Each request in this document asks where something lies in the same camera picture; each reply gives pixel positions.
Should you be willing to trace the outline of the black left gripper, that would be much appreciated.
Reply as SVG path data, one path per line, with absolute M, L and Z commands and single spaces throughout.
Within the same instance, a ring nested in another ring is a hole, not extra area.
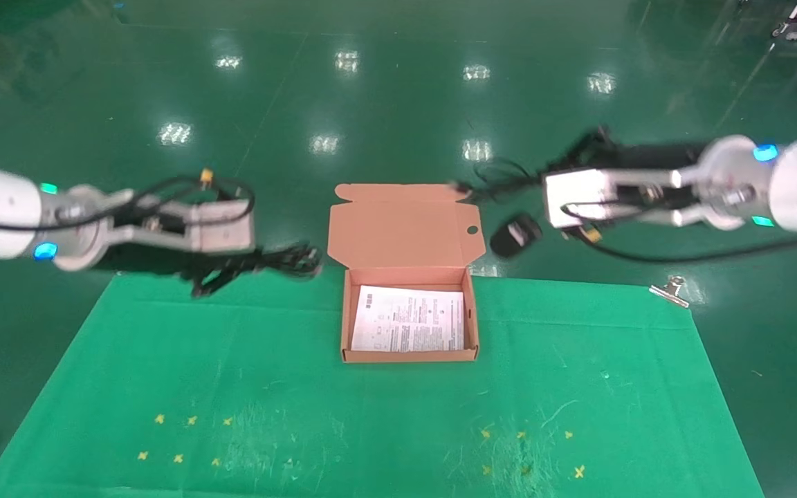
M 184 252 L 165 247 L 116 245 L 111 247 L 111 270 L 150 275 L 189 275 L 190 296 L 209 297 L 246 273 L 257 273 L 281 261 L 282 250 L 256 247 L 237 255 Z

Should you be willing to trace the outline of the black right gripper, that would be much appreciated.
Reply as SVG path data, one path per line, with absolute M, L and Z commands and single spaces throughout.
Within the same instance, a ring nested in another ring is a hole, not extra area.
M 616 145 L 608 126 L 583 133 L 575 149 L 545 167 L 545 174 L 588 168 L 605 154 L 605 167 L 623 170 L 676 170 L 693 166 L 708 142 L 661 142 L 661 144 Z

